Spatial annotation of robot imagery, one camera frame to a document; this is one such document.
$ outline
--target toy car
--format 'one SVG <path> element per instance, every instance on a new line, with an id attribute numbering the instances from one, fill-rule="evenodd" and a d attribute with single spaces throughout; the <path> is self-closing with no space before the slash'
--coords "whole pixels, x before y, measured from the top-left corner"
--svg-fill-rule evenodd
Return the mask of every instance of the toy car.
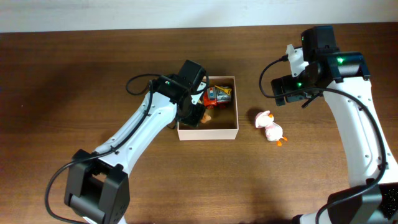
<path id="1" fill-rule="evenodd" d="M 226 105 L 232 101 L 231 90 L 228 86 L 209 87 L 203 96 L 203 104 L 207 109 L 213 109 L 217 105 L 221 109 L 226 108 Z"/>

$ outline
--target plush toy head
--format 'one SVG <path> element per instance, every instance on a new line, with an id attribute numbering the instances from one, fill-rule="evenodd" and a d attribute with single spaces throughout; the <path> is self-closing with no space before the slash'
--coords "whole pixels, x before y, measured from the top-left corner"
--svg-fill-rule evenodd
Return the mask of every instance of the plush toy head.
<path id="1" fill-rule="evenodd" d="M 256 116 L 256 128 L 263 128 L 274 122 L 274 116 L 269 111 L 258 113 Z"/>

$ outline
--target brown wooden surface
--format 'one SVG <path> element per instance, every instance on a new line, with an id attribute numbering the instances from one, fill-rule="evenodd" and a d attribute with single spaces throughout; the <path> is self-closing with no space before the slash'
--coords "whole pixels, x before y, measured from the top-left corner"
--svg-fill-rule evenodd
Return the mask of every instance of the brown wooden surface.
<path id="1" fill-rule="evenodd" d="M 276 107 L 257 86 L 261 70 L 300 44 L 311 26 L 103 30 L 0 34 L 0 223 L 58 223 L 44 208 L 51 175 L 79 149 L 92 151 L 135 112 L 143 96 L 126 81 L 141 73 L 176 73 L 185 59 L 209 75 L 234 75 L 239 133 L 234 141 L 179 141 L 162 130 L 130 178 L 129 223 L 239 223 L 313 212 L 348 187 L 346 159 L 324 100 Z M 376 110 L 398 155 L 398 24 L 335 25 L 341 50 L 364 54 Z M 278 64 L 270 81 L 290 73 Z M 142 88 L 144 80 L 137 83 Z M 271 110 L 289 141 L 282 147 L 255 129 Z M 63 204 L 66 174 L 51 191 Z"/>

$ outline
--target open box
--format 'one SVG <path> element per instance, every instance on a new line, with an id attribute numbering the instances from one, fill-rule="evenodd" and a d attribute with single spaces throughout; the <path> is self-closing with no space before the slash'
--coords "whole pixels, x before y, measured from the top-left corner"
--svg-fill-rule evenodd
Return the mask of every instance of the open box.
<path id="1" fill-rule="evenodd" d="M 200 123 L 197 128 L 178 123 L 177 132 L 181 141 L 235 139 L 239 131 L 235 77 L 209 77 L 209 79 L 210 86 L 232 87 L 232 102 L 223 109 L 216 106 L 211 110 L 206 110 L 211 120 L 205 124 Z"/>

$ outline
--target wood grain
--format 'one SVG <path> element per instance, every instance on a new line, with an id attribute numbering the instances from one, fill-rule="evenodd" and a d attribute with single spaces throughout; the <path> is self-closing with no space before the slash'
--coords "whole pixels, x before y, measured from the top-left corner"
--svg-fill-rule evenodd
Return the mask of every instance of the wood grain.
<path id="1" fill-rule="evenodd" d="M 239 133 L 234 141 L 179 141 L 164 129 L 130 178 L 129 223 L 272 223 L 320 208 L 348 187 L 345 154 L 324 100 L 276 107 L 257 81 L 261 70 L 300 44 L 311 26 L 99 30 L 0 34 L 0 223 L 57 223 L 44 208 L 51 175 L 79 149 L 92 151 L 135 112 L 126 81 L 141 73 L 176 73 L 186 59 L 209 75 L 234 75 Z M 398 24 L 335 25 L 343 51 L 364 54 L 376 110 L 398 155 Z M 289 74 L 275 65 L 264 84 Z M 137 82 L 142 88 L 145 80 Z M 289 141 L 282 147 L 255 129 L 271 110 Z M 50 203 L 63 204 L 66 174 Z"/>

